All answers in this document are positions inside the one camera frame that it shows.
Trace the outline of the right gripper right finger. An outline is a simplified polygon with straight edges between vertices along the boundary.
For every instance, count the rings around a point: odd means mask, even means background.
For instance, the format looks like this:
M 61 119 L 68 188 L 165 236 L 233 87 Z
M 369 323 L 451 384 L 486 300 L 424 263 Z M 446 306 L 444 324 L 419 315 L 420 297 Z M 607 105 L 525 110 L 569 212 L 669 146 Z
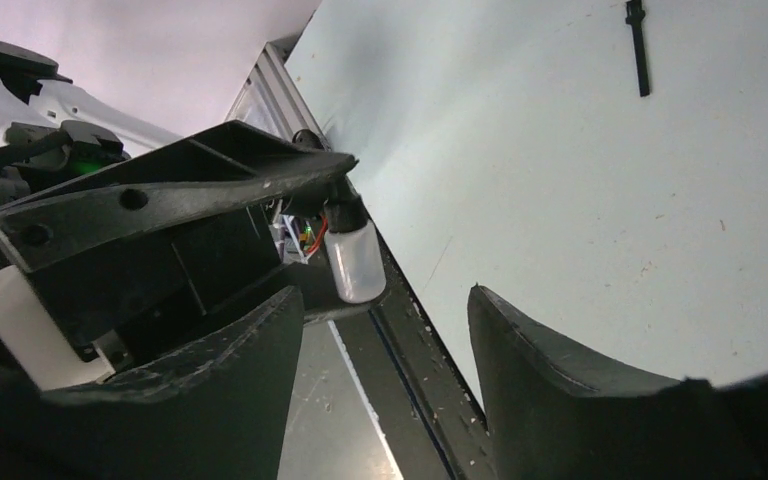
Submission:
M 491 289 L 468 324 L 502 479 L 768 479 L 768 374 L 716 386 L 601 354 Z

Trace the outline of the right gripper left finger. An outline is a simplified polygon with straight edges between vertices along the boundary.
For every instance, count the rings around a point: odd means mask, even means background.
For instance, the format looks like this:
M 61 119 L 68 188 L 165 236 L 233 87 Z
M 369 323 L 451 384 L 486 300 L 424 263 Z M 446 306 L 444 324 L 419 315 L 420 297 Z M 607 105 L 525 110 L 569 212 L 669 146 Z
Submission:
M 302 330 L 287 287 L 103 384 L 42 392 L 0 365 L 0 479 L 274 479 Z

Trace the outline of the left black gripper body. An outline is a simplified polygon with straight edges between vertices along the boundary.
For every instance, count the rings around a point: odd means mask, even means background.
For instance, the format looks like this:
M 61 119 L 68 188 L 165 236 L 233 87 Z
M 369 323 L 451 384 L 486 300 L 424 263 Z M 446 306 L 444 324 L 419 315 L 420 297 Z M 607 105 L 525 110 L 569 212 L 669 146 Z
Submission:
M 114 241 L 27 279 L 70 348 L 94 360 L 117 333 L 137 363 L 247 315 L 281 285 L 281 263 L 261 207 Z

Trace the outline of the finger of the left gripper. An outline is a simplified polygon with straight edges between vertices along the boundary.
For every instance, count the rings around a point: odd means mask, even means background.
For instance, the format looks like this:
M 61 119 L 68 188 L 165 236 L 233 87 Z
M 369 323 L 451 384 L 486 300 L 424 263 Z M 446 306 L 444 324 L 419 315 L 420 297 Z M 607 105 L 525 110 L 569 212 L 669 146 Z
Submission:
M 290 197 L 357 163 L 229 121 L 0 207 L 0 250 L 35 272 L 114 241 Z

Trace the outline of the small black cleaning brush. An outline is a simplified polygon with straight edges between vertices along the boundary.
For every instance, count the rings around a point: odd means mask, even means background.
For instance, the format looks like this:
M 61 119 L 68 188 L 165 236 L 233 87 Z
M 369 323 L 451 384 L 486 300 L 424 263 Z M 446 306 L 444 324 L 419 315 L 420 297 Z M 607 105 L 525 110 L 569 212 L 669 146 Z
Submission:
M 645 98 L 651 94 L 649 68 L 643 31 L 643 22 L 646 17 L 646 12 L 641 0 L 627 1 L 625 3 L 625 10 L 625 23 L 631 28 L 632 31 L 639 95 L 641 98 Z

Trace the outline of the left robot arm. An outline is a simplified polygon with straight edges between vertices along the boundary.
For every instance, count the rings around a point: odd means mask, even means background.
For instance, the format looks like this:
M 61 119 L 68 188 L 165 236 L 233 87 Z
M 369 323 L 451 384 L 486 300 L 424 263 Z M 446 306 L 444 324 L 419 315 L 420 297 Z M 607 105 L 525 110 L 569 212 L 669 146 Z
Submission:
M 306 322 L 379 297 L 317 253 L 369 228 L 356 160 L 231 119 L 179 137 L 0 41 L 0 342 L 42 389 L 99 381 L 286 288 Z

